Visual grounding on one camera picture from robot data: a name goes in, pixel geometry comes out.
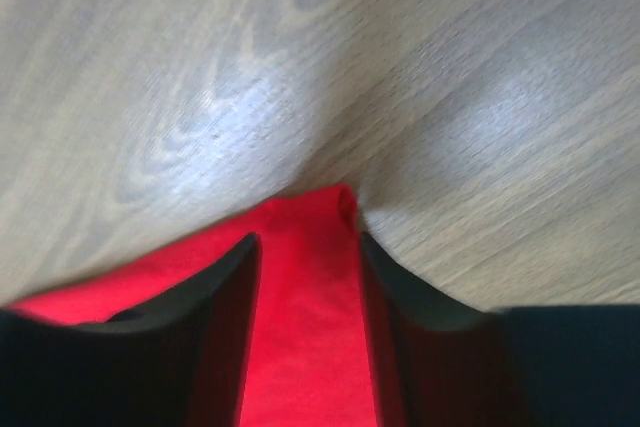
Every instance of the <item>gray wood grain surface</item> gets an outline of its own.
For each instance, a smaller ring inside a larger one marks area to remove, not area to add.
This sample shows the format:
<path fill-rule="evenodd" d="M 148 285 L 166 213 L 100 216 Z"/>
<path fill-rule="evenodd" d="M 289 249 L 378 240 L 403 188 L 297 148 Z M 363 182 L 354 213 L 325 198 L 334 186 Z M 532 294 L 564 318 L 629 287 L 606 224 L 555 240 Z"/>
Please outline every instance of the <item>gray wood grain surface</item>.
<path fill-rule="evenodd" d="M 0 0 L 0 302 L 338 181 L 475 306 L 640 302 L 640 0 Z"/>

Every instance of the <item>red cloth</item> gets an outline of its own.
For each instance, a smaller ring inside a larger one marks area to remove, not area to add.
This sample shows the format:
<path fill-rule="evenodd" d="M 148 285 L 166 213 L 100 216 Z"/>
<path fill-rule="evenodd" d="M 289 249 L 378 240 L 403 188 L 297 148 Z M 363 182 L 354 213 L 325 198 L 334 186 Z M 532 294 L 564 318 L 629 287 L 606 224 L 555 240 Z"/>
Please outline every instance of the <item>red cloth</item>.
<path fill-rule="evenodd" d="M 269 200 L 98 279 L 12 308 L 63 324 L 103 322 L 255 232 L 262 267 L 240 425 L 374 426 L 356 211 L 343 185 Z"/>

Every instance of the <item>folded red cloth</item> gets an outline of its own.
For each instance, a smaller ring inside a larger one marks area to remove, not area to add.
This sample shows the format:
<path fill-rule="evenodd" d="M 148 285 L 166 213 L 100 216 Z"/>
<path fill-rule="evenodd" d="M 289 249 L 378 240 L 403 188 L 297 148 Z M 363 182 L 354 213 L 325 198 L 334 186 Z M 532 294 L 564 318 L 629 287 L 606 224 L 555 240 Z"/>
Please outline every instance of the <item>folded red cloth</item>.
<path fill-rule="evenodd" d="M 62 324 L 104 322 L 255 232 L 262 263 L 240 425 L 375 426 L 356 212 L 344 185 L 272 199 L 98 279 L 12 308 Z"/>

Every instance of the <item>wooden surface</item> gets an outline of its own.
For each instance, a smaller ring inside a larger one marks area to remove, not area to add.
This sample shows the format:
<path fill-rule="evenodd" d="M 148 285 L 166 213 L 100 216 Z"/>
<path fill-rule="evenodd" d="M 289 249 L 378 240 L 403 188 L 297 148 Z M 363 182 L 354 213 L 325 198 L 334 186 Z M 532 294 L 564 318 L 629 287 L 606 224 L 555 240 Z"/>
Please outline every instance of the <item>wooden surface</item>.
<path fill-rule="evenodd" d="M 345 180 L 484 308 L 640 302 L 640 0 L 0 0 L 0 301 Z"/>

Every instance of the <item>red fabric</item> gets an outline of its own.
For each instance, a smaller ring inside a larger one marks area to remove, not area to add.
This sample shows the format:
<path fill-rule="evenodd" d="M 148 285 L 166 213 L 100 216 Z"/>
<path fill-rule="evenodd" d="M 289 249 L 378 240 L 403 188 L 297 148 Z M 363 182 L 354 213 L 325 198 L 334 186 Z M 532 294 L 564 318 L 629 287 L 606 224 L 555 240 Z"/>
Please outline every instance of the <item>red fabric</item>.
<path fill-rule="evenodd" d="M 12 308 L 63 324 L 105 321 L 256 232 L 262 267 L 240 425 L 374 426 L 356 210 L 346 186 L 269 200 L 98 279 Z"/>

